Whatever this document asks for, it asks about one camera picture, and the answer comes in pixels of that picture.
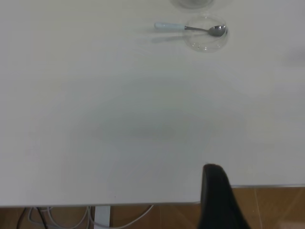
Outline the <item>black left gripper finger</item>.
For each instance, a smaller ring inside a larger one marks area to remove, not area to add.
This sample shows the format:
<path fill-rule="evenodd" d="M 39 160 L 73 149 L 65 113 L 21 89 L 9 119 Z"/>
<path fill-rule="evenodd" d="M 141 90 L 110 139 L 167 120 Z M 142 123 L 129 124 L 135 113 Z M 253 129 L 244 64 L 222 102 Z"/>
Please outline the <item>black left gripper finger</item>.
<path fill-rule="evenodd" d="M 224 169 L 203 166 L 199 229 L 249 229 Z"/>

